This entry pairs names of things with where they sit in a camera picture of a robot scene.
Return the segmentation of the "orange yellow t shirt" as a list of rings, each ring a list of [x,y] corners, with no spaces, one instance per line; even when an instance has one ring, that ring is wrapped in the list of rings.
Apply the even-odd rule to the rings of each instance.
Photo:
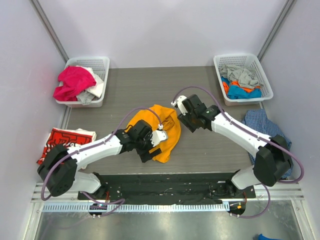
[[[167,163],[170,160],[170,155],[172,150],[178,144],[181,136],[181,125],[178,120],[177,112],[173,108],[164,107],[158,104],[150,107],[160,118],[163,130],[166,132],[168,139],[161,142],[158,147],[161,149],[161,153],[153,157],[154,161],[160,163]],[[158,118],[151,113],[149,110],[140,110],[134,117],[128,122],[129,125],[135,125],[139,120],[144,120],[147,122],[153,131],[158,128],[159,120]]]

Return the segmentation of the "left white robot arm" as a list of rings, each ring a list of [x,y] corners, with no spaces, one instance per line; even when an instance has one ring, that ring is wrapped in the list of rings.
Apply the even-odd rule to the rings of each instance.
[[[104,138],[66,148],[62,144],[53,147],[38,167],[37,173],[43,180],[41,199],[59,197],[67,192],[79,192],[100,200],[109,190],[104,178],[96,173],[84,173],[81,169],[103,158],[135,150],[143,163],[159,155],[160,143],[168,135],[159,125],[152,129],[144,120],[139,120],[126,129],[117,129]]]

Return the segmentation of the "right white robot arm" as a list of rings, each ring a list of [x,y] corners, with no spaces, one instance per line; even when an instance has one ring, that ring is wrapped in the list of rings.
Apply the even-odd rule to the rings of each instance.
[[[260,133],[232,118],[217,105],[206,106],[196,94],[180,95],[172,103],[180,111],[179,121],[191,132],[202,128],[221,134],[255,158],[251,167],[236,171],[225,181],[226,193],[238,197],[247,187],[274,186],[293,165],[286,140]]]

